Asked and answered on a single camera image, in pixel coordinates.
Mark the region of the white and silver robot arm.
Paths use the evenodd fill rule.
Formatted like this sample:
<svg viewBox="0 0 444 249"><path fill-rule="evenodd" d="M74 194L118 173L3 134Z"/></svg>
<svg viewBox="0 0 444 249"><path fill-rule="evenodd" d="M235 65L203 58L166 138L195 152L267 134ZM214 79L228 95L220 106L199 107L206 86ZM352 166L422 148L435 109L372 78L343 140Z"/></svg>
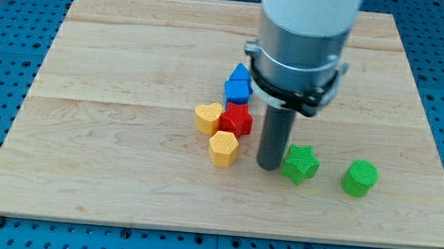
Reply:
<svg viewBox="0 0 444 249"><path fill-rule="evenodd" d="M253 71L285 91L332 79L363 0L262 0Z"/></svg>

